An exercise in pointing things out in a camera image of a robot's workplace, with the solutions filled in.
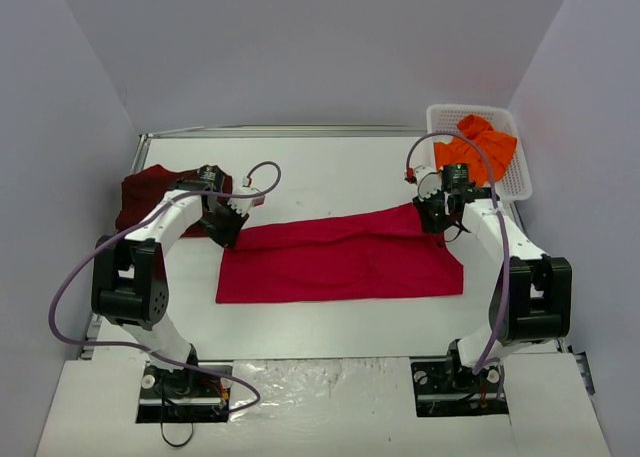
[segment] table surface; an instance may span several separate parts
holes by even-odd
[[[217,163],[243,175],[255,162],[278,161],[282,185],[248,222],[261,225],[408,202],[415,189],[402,173],[413,140],[159,139],[151,141],[145,166]],[[265,170],[255,182],[265,187],[271,177]],[[450,250],[465,265],[461,296],[216,305],[221,251],[207,239],[179,241],[167,258],[172,319],[201,358],[234,360],[234,375],[263,393],[259,406],[227,424],[197,424],[180,454],[609,455],[573,356],[556,353],[552,344],[505,361],[509,416],[415,416],[407,356],[441,355],[451,340],[484,322],[498,273],[471,236]],[[99,338],[128,334],[105,322]],[[144,360],[127,349],[96,349],[91,361],[67,362],[38,456],[175,455],[158,425],[134,423]],[[242,388],[232,389],[232,405],[247,398]],[[176,440],[188,432],[168,427]]]
[[[251,227],[410,202],[415,186],[403,180],[404,161],[418,136],[153,139],[144,166],[183,170],[210,163],[238,177],[257,162],[278,162],[281,185],[265,205],[252,210],[246,224]],[[414,159],[433,161],[431,149],[425,145]],[[272,169],[258,171],[254,185],[267,187],[274,174]],[[486,321],[499,270],[471,235],[448,245],[464,265],[459,296],[218,305],[222,249],[209,239],[181,239],[166,259],[168,311],[207,360],[442,355],[452,340]],[[131,340],[108,322],[98,338]],[[547,349],[555,350],[553,345]],[[94,358],[136,353],[100,348]]]

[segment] white plastic basket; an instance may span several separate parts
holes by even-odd
[[[427,109],[427,130],[459,133],[457,124],[469,114],[484,117],[495,130],[513,135],[518,139],[516,152],[502,180],[496,183],[496,192],[505,202],[526,200],[531,197],[531,179],[527,161],[524,158],[522,142],[511,113],[497,107],[479,105],[436,104]],[[436,141],[451,141],[453,137],[436,138]]]

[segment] folded red cloth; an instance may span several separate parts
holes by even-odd
[[[116,218],[118,231],[137,224],[162,201],[171,184],[181,178],[195,178],[197,171],[171,172],[161,165],[154,165],[122,181],[122,210]],[[184,237],[206,237],[201,225],[194,224]]]
[[[463,268],[412,204],[245,229],[225,250],[216,302],[258,303],[460,294]]]

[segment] gray wall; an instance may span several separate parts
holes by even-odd
[[[139,131],[506,106],[562,0],[66,0]]]
[[[640,449],[638,22],[638,0],[566,0],[511,103],[534,189],[524,221],[573,264],[571,342],[615,456]]]
[[[65,358],[47,310],[110,227],[135,135],[63,0],[0,0],[0,453],[36,451]],[[81,337],[88,275],[59,323]]]

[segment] orange cloth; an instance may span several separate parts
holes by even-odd
[[[493,130],[489,121],[479,115],[467,115],[458,122],[458,129],[487,154],[496,182],[502,179],[516,151],[518,140],[509,134]],[[469,164],[469,178],[472,182],[482,186],[489,181],[489,172],[482,157],[463,140],[453,139],[449,144],[436,142],[434,148],[438,169],[448,164]]]

